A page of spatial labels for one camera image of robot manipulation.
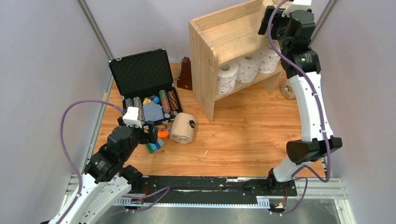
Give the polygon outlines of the white floral paper roll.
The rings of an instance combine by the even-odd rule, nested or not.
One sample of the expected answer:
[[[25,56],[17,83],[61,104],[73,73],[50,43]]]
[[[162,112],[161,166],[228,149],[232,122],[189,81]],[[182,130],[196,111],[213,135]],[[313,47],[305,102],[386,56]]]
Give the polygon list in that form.
[[[271,45],[267,45],[260,50],[261,60],[258,71],[260,73],[269,74],[276,70],[280,61],[280,56],[275,52]]]
[[[236,81],[240,83],[252,82],[257,75],[261,59],[262,55],[259,51],[237,59],[236,62],[239,68],[237,71]]]
[[[233,91],[238,69],[237,62],[231,62],[219,67],[216,84],[217,94],[228,94]]]

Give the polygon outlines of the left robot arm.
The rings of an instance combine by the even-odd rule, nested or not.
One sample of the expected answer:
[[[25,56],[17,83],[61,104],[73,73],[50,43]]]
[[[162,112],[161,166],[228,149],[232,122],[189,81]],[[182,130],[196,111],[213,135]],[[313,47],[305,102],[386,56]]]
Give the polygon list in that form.
[[[158,142],[159,128],[153,121],[141,127],[128,126],[122,118],[118,122],[106,144],[90,158],[72,198],[47,223],[95,224],[124,194],[142,189],[142,173],[124,164],[139,144]]]

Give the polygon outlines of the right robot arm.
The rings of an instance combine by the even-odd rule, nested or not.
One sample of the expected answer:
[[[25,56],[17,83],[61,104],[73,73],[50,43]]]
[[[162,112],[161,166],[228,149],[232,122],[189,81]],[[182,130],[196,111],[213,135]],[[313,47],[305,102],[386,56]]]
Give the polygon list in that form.
[[[279,43],[276,52],[296,95],[302,128],[301,138],[287,143],[286,157],[269,171],[266,189],[273,195],[287,191],[301,169],[342,147],[342,139],[333,135],[327,120],[320,61],[310,47],[315,27],[310,1],[296,0],[285,9],[267,6],[258,30],[271,44]]]

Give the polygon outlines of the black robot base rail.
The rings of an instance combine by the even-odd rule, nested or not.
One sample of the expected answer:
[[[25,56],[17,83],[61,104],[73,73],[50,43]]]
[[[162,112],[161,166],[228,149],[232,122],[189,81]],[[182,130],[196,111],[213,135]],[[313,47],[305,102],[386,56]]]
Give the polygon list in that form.
[[[253,208],[283,210],[297,196],[294,181],[275,183],[265,177],[144,176],[129,192],[145,196],[149,205],[195,208]]]

